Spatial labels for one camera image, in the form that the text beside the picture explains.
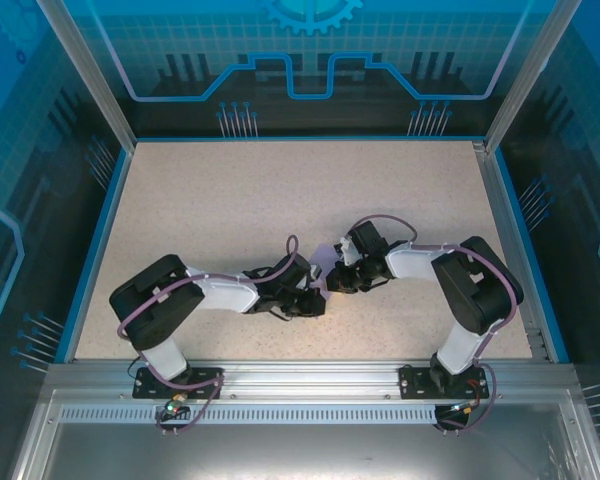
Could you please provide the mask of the aluminium frame post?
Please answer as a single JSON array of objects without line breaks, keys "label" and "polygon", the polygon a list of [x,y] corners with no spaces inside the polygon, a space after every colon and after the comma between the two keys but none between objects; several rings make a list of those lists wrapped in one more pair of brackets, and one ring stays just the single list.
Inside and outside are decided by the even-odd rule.
[{"label": "aluminium frame post", "polygon": [[484,151],[495,153],[513,124],[582,0],[556,0],[486,136]]},{"label": "aluminium frame post", "polygon": [[133,154],[137,139],[91,50],[62,0],[36,0],[116,139]]}]

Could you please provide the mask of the aluminium mounting rail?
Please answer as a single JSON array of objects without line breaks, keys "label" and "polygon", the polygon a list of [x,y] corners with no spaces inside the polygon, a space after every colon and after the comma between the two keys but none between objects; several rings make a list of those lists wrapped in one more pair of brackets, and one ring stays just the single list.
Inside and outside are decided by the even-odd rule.
[{"label": "aluminium mounting rail", "polygon": [[[524,359],[488,360],[496,386],[490,391],[504,404],[581,401],[583,393],[570,364]],[[398,369],[424,360],[378,361],[196,361],[225,372],[220,401],[237,403],[397,403]],[[40,400],[49,403],[129,402],[132,379],[122,361],[54,364],[45,377]]]}]

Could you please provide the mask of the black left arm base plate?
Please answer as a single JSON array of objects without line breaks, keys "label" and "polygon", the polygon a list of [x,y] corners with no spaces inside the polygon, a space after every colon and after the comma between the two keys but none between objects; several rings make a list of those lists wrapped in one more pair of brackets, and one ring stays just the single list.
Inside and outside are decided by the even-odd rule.
[{"label": "black left arm base plate", "polygon": [[[177,377],[171,379],[172,383],[178,385],[199,384],[212,378],[218,379],[224,374],[221,368],[193,368],[189,367]],[[205,385],[193,391],[186,392],[188,399],[206,400],[208,399],[216,384]],[[132,391],[134,399],[171,399],[174,395],[183,393],[183,390],[171,388],[157,380],[147,367],[139,368],[135,375],[135,385]]]}]

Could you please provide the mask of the aluminium side rail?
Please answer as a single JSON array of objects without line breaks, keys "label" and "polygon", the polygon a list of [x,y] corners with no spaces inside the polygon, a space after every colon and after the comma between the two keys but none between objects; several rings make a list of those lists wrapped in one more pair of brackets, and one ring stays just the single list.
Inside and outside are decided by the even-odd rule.
[{"label": "aluminium side rail", "polygon": [[524,292],[517,314],[526,334],[531,358],[535,362],[552,363],[552,353],[545,338],[544,311],[538,303],[535,282],[524,258],[520,230],[501,170],[483,142],[473,141],[472,145],[503,251],[501,258]]}]

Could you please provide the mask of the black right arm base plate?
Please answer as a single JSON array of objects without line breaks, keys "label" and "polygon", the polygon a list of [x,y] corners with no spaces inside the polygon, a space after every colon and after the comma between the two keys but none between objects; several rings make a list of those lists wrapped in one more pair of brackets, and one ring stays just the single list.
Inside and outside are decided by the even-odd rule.
[{"label": "black right arm base plate", "polygon": [[451,375],[440,367],[407,364],[398,370],[398,382],[403,400],[488,399],[490,396],[485,371],[476,367]]}]

